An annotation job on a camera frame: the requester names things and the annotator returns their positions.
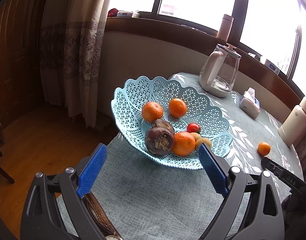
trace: wooden door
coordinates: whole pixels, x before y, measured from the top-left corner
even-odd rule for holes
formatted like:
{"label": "wooden door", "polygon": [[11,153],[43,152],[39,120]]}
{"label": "wooden door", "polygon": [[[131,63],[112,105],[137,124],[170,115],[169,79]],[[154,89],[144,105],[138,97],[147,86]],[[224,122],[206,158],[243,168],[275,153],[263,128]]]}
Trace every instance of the wooden door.
{"label": "wooden door", "polygon": [[46,0],[0,5],[0,122],[6,127],[43,102],[39,36]]}

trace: light blue plastic basket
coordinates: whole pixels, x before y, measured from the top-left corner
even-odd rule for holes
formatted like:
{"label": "light blue plastic basket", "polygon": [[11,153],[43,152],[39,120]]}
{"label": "light blue plastic basket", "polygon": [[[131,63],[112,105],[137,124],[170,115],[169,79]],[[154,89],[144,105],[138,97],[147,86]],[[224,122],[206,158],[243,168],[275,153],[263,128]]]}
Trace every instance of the light blue plastic basket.
{"label": "light blue plastic basket", "polygon": [[[182,118],[174,118],[168,113],[168,103],[173,98],[181,98],[188,107],[187,114]],[[156,77],[153,80],[145,76],[137,80],[128,79],[124,88],[117,88],[111,101],[111,108],[117,128],[127,142],[156,163],[173,168],[186,170],[202,170],[197,153],[179,157],[174,154],[158,157],[146,149],[144,136],[151,128],[141,115],[144,104],[149,101],[158,102],[164,110],[163,118],[171,123],[175,132],[185,131],[190,122],[199,123],[201,136],[212,141],[215,155],[225,157],[229,153],[232,136],[227,132],[229,122],[223,117],[217,106],[212,106],[206,94],[199,94],[193,87],[181,87],[176,80]]]}

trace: wooden floor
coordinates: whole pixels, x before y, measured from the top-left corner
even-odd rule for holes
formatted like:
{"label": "wooden floor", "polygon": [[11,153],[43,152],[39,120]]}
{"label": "wooden floor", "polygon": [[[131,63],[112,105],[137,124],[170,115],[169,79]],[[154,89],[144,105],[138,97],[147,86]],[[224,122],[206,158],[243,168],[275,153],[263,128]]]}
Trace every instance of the wooden floor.
{"label": "wooden floor", "polygon": [[86,129],[82,118],[72,122],[65,108],[43,105],[4,130],[0,166],[15,179],[9,184],[0,175],[0,216],[16,237],[27,191],[36,172],[61,173],[92,153],[100,143],[109,144],[117,134]]}

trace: glass kettle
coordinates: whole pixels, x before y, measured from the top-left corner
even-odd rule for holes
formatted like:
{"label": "glass kettle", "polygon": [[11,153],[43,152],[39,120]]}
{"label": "glass kettle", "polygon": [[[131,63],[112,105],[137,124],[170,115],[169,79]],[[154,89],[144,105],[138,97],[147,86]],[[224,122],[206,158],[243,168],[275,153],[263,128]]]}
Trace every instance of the glass kettle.
{"label": "glass kettle", "polygon": [[205,91],[221,98],[232,91],[241,58],[232,45],[227,45],[216,45],[201,69],[198,80]]}

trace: white wall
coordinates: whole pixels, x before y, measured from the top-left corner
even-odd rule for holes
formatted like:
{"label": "white wall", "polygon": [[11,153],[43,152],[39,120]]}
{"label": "white wall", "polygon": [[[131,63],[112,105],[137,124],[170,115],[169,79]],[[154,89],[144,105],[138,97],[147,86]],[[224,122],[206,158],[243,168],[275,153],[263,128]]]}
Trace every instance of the white wall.
{"label": "white wall", "polygon": [[[150,79],[186,72],[199,74],[208,56],[185,47],[152,38],[105,32],[103,37],[100,72],[98,111],[112,116],[110,102],[115,88],[124,82],[147,76]],[[256,98],[263,109],[280,122],[290,114],[290,109],[267,89],[238,73],[234,90],[243,93],[249,87],[255,89]]]}

